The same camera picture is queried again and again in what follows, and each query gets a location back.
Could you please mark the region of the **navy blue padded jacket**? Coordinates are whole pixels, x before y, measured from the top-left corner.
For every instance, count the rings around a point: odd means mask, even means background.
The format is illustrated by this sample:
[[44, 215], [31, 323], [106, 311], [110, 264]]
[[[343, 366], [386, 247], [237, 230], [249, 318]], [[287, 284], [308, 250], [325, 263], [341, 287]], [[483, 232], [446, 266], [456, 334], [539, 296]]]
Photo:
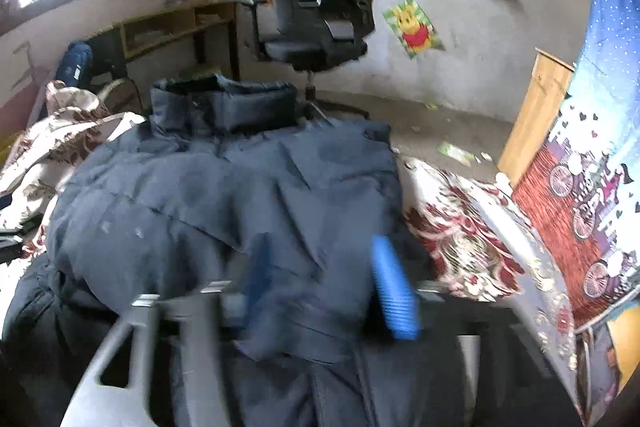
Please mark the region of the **navy blue padded jacket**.
[[56, 426], [134, 299], [240, 288], [270, 238], [271, 286], [222, 337], [235, 426], [459, 426], [463, 361], [447, 333], [397, 341], [371, 270], [386, 236], [408, 277], [432, 264], [402, 217], [390, 128], [301, 121], [288, 83], [162, 80], [152, 114], [96, 148], [52, 213], [46, 252], [17, 284], [2, 355], [17, 383], [6, 426]]

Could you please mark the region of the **floral cream red bedspread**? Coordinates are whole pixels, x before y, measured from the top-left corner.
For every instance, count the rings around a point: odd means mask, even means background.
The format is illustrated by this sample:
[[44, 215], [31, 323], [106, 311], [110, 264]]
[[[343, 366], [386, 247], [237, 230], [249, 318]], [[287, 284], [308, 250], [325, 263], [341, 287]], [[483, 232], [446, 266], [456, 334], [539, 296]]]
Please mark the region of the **floral cream red bedspread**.
[[[395, 158], [402, 217], [433, 272], [411, 280], [398, 257], [418, 299], [420, 335], [393, 338], [457, 338], [459, 426], [578, 425], [573, 314], [544, 245], [495, 188]], [[182, 297], [137, 297], [57, 426], [235, 426], [221, 349], [228, 323], [243, 315], [241, 289], [228, 280]], [[17, 383], [2, 347], [1, 365], [3, 399]]]

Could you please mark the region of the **blue printed curtain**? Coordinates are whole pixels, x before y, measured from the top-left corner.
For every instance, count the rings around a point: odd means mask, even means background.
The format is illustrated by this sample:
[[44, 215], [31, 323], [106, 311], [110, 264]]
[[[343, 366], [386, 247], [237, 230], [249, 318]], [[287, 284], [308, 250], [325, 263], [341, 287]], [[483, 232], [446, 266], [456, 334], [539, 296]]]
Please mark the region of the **blue printed curtain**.
[[514, 192], [576, 326], [639, 292], [639, 0], [591, 0], [559, 114]]

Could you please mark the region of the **wooden desk with shelf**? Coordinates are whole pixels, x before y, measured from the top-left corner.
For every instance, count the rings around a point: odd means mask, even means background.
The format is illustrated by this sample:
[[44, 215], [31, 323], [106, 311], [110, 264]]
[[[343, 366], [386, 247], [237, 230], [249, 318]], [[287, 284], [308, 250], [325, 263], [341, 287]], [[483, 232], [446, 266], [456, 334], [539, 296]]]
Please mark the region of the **wooden desk with shelf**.
[[186, 37], [192, 39], [195, 61], [204, 64], [207, 31], [222, 27], [227, 31], [230, 74], [239, 81], [237, 10], [235, 0], [194, 1], [116, 22], [85, 38], [93, 53], [91, 72], [125, 78], [130, 62]]

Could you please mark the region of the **Winnie the Pooh poster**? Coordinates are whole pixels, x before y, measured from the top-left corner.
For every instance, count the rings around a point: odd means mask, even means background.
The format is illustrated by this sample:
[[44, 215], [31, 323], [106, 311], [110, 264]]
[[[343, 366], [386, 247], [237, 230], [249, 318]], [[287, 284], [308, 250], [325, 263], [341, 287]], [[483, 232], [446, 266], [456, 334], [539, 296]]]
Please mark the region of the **Winnie the Pooh poster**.
[[433, 23], [416, 0], [401, 1], [384, 11], [383, 17], [408, 57], [444, 48]]

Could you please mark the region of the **blue backpack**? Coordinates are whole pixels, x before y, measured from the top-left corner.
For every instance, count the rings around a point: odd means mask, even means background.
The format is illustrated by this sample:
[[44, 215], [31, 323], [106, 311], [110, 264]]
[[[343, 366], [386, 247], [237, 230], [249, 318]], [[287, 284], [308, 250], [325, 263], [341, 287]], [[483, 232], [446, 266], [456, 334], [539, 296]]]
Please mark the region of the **blue backpack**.
[[84, 89], [90, 81], [92, 63], [91, 46], [85, 41], [73, 41], [58, 63], [54, 79], [64, 82], [67, 87]]

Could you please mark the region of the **black mesh office chair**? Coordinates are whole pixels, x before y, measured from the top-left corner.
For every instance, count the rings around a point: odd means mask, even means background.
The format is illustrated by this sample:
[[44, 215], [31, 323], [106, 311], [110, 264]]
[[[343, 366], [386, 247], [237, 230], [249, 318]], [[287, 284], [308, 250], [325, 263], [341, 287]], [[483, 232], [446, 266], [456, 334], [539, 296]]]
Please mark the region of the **black mesh office chair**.
[[259, 30], [257, 9], [266, 0], [242, 0], [252, 14], [250, 48], [259, 62], [291, 66], [307, 76], [304, 100], [332, 113], [358, 115], [369, 113], [346, 104], [317, 98], [314, 76], [329, 72], [368, 53], [366, 38], [375, 31], [373, 0], [272, 0], [277, 31]]

